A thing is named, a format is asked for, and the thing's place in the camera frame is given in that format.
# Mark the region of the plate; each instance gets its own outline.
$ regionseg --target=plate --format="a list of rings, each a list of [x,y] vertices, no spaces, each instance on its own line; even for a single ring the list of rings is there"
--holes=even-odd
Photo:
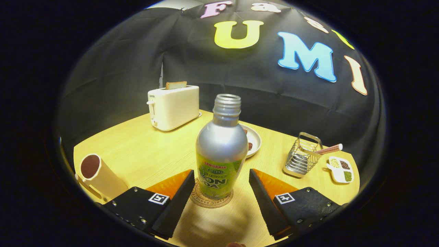
[[[252,149],[247,152],[246,159],[248,159],[252,157],[259,150],[259,148],[261,147],[262,140],[259,134],[256,131],[254,131],[252,128],[245,126],[243,124],[240,125],[243,129],[247,130],[248,142],[251,142],[253,144]]]
[[[329,163],[331,163],[332,159],[337,160],[338,161],[338,165],[340,166],[340,167],[334,167],[334,166],[326,163],[326,166],[331,170],[332,179],[335,182],[338,182],[338,183],[351,183],[351,182],[353,182],[354,181],[354,173],[353,173],[353,170],[352,170],[351,163],[349,161],[345,160],[345,159],[342,159],[342,158],[339,158],[339,157],[334,157],[334,156],[329,157],[329,160],[328,160]],[[340,161],[346,162],[348,164],[349,169],[343,169],[341,167]],[[345,171],[349,172],[351,174],[351,181],[346,181],[345,174],[344,174]]]

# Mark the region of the letter u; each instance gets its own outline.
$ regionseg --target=letter u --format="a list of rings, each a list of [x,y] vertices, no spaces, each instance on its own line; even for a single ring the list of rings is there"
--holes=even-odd
[[[240,49],[250,47],[259,40],[259,26],[264,25],[261,21],[243,21],[247,25],[247,36],[244,39],[236,40],[231,37],[232,27],[237,23],[234,21],[218,22],[214,25],[215,44],[222,48]]]

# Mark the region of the white toaster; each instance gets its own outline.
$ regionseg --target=white toaster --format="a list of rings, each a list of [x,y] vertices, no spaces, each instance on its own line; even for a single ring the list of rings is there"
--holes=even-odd
[[[152,126],[162,131],[173,130],[200,114],[199,87],[186,86],[148,92],[149,113]]]

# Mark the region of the wire basket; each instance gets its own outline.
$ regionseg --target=wire basket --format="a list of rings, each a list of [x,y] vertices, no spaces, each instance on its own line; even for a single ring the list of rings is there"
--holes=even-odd
[[[295,177],[303,177],[322,157],[321,154],[315,153],[322,148],[322,142],[318,137],[300,132],[288,154],[283,171]]]

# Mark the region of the cork coaster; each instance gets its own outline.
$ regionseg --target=cork coaster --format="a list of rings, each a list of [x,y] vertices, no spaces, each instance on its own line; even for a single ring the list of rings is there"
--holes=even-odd
[[[199,205],[200,207],[205,207],[205,208],[222,207],[222,206],[226,205],[227,203],[229,203],[232,200],[232,197],[233,197],[233,190],[228,196],[226,196],[222,199],[219,199],[219,200],[213,200],[213,199],[205,197],[201,193],[198,178],[195,179],[195,186],[194,186],[194,189],[192,190],[192,193],[191,193],[191,200],[196,205]]]

